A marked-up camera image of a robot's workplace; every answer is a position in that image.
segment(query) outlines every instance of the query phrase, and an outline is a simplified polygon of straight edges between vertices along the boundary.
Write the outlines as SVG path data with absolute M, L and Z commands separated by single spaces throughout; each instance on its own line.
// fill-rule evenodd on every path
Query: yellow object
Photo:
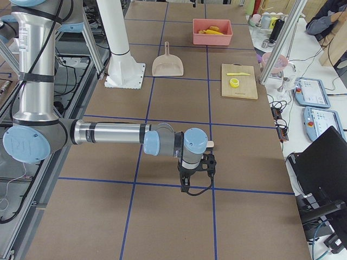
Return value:
M 229 81 L 229 83 L 230 83 L 230 86 L 233 87 L 233 88 L 238 88 L 239 85 L 240 85 L 239 80 L 236 79 L 236 78 L 232 78 L 232 79 Z
M 210 26 L 209 29 L 212 30 L 212 31 L 220 31 L 218 26 Z
M 206 33 L 206 34 L 219 34 L 219 35 L 224 35 L 224 34 L 221 33 L 221 32 L 213 31 L 213 30 L 210 30 L 210 29 L 204 30 L 204 33 Z
M 250 73 L 245 73 L 245 72 L 227 73 L 227 76 L 237 76 L 237 75 L 241 75 L 241 76 L 250 76 Z
M 275 27 L 275 24 L 276 24 L 277 20 L 278 20 L 277 17 L 271 17 L 269 29 L 273 29 Z

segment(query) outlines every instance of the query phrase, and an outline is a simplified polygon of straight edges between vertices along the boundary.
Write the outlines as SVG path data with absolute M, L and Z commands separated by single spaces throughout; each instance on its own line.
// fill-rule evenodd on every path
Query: white pillar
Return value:
M 112 57 L 105 87 L 141 88 L 145 64 L 131 56 L 120 0 L 97 0 Z

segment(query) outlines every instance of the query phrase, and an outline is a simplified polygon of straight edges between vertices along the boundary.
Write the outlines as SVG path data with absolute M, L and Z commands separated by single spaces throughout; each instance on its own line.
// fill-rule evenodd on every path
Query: white table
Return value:
M 315 56 L 315 54 L 320 50 L 320 45 L 317 42 L 314 36 L 308 35 L 305 32 L 306 22 L 303 18 L 299 19 L 297 31 L 294 37 L 294 42 L 292 46 L 292 50 L 290 53 L 290 60 L 305 60 L 308 57 Z M 257 49 L 260 49 L 265 52 L 272 51 L 272 47 L 268 47 L 266 49 L 261 47 L 261 44 L 264 39 L 268 38 L 269 31 L 260 30 L 253 31 L 254 28 L 250 27 L 250 33 L 252 34 L 252 41 L 254 46 Z M 283 48 L 282 54 L 287 56 L 288 46 L 290 43 L 290 37 L 287 39 L 287 45 Z M 321 51 L 314 59 L 310 58 L 307 61 L 293 61 L 295 64 L 297 71 L 299 71 L 297 76 L 302 76 L 305 72 L 307 66 L 309 66 L 307 72 L 304 74 L 304 77 L 320 79 L 322 80 L 324 86 L 326 88 L 333 88 L 332 81 L 338 76 L 332 67 L 322 67 L 319 63 L 319 58 L 323 54 Z M 284 76 L 291 75 L 292 68 L 288 67 L 284 70 Z M 347 89 L 340 78 L 334 81 L 336 89 L 334 91 L 326 90 L 328 94 L 339 94 L 339 93 L 347 93 Z M 277 88 L 280 87 L 281 81 L 275 79 L 268 79 L 265 87 L 269 95 L 274 97 L 275 101 L 277 100 L 277 95 L 279 92 Z M 338 112 L 342 126 L 344 129 L 347 128 L 347 96 L 337 96 L 331 97 L 329 96 L 329 100 L 331 102 L 330 110 L 335 110 Z M 304 126 L 303 119 L 304 107 L 301 107 L 295 101 L 294 104 L 292 102 L 284 109 L 282 112 L 282 117 L 289 123 L 289 141 L 284 142 L 283 155 L 286 158 L 292 152 L 302 152 L 305 150 L 312 141 L 308 138 Z M 296 176 L 294 171 L 292 170 L 290 164 L 287 162 L 288 173 L 291 178 L 291 183 L 295 195 L 299 195 L 300 189 L 297 184 Z M 322 253 L 327 250 L 327 247 L 323 244 L 323 241 L 328 236 L 321 237 L 321 239 L 315 243 L 314 245 L 314 256 L 317 259 Z M 326 260 L 346 260 L 347 259 L 347 250 L 343 249 L 339 254 L 334 255 L 332 253 L 328 253 L 324 259 Z

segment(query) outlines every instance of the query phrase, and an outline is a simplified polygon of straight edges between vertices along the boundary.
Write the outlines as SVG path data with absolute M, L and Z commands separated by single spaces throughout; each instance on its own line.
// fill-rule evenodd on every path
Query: pink container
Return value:
M 270 58 L 271 53 L 264 53 L 261 59 L 261 65 L 264 68 Z M 278 57 L 275 66 L 271 70 L 271 74 L 280 73 L 288 65 L 288 59 L 280 54 Z
M 218 26 L 224 35 L 198 33 L 200 30 L 207 30 L 210 26 Z M 228 46 L 232 35 L 230 20 L 193 19 L 193 44 Z

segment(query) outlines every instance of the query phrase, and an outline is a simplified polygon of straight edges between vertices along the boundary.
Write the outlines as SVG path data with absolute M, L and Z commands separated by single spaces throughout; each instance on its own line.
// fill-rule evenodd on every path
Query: person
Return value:
M 327 0 L 306 26 L 306 32 L 314 35 L 322 47 L 327 47 L 338 29 L 347 20 L 347 0 Z M 347 66 L 347 52 L 335 64 L 336 69 Z

